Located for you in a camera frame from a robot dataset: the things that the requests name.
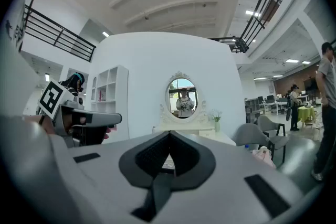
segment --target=man in gray shirt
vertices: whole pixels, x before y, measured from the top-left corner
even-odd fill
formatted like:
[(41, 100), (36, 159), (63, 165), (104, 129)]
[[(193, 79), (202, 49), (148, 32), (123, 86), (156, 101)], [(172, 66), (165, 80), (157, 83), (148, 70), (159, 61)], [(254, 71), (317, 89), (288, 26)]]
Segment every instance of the man in gray shirt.
[(316, 82), (322, 97), (324, 133), (316, 154), (314, 170), (311, 173), (318, 181), (323, 180), (322, 171), (328, 162), (336, 138), (336, 62), (330, 43), (326, 42), (322, 45), (322, 53), (323, 58), (316, 75)]

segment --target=white vase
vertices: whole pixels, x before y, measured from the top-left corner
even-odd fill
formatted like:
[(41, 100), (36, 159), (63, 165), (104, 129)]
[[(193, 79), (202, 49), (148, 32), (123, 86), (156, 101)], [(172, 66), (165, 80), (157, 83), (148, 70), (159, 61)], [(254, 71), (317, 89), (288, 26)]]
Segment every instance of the white vase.
[(220, 123), (219, 122), (215, 122), (215, 131), (216, 133), (218, 133), (220, 130), (221, 130), (221, 127), (220, 127)]

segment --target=black metal railing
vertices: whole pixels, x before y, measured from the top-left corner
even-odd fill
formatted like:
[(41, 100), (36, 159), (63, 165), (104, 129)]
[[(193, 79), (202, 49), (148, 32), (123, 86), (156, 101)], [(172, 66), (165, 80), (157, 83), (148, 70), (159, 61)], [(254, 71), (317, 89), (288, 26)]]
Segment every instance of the black metal railing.
[(95, 45), (42, 13), (25, 5), (24, 19), (27, 18), (27, 15), (26, 34), (91, 62), (94, 49), (96, 48)]
[(231, 52), (246, 52), (250, 44), (256, 39), (262, 29), (272, 19), (282, 0), (258, 0), (256, 8), (248, 21), (243, 33), (237, 37), (210, 38), (211, 40), (226, 43), (230, 46)]

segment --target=black pants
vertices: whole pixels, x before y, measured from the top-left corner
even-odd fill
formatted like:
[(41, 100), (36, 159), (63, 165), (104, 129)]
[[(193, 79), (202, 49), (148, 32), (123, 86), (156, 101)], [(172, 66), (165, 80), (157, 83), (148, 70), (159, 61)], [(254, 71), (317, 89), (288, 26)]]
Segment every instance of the black pants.
[(336, 109), (331, 106), (322, 107), (322, 121), (324, 126), (323, 138), (316, 154), (314, 173), (321, 173), (326, 166), (330, 153), (334, 147), (336, 137)]
[(290, 122), (291, 129), (295, 129), (298, 127), (298, 118), (299, 118), (298, 107), (292, 106), (292, 120)]

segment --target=white vanity table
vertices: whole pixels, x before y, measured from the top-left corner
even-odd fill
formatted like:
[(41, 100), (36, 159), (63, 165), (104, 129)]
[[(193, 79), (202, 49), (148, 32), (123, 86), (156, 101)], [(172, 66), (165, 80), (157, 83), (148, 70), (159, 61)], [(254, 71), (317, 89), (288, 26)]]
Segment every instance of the white vanity table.
[(153, 128), (153, 133), (175, 130), (177, 132), (195, 134), (235, 146), (236, 143), (223, 132), (215, 132), (215, 123), (209, 121), (208, 114), (206, 112), (206, 101), (203, 99), (201, 89), (194, 82), (192, 83), (197, 88), (198, 95), (198, 107), (196, 111), (187, 119), (179, 119), (171, 113), (166, 102), (167, 88), (172, 81), (181, 78), (192, 81), (188, 75), (183, 74), (180, 71), (169, 78), (166, 88), (164, 89), (165, 94), (160, 104), (160, 125)]

